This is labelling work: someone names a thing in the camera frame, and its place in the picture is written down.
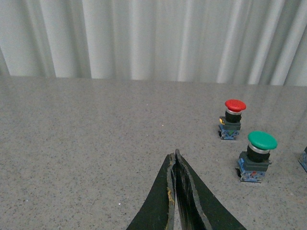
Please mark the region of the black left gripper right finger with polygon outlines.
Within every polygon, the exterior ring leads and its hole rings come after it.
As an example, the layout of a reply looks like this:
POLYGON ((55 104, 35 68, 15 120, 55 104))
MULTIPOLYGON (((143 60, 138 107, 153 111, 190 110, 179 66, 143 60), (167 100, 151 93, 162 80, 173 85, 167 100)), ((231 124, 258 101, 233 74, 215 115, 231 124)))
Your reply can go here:
POLYGON ((220 203, 179 150, 176 157, 176 192, 183 230, 244 230, 220 203))

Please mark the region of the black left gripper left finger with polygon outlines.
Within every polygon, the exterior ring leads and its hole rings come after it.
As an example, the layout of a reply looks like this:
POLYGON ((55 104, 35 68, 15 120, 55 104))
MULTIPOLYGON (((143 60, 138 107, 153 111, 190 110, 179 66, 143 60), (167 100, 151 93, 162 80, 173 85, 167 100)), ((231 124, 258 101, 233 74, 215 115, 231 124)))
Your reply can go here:
POLYGON ((176 158, 168 154, 129 230, 172 230, 176 202, 176 158))

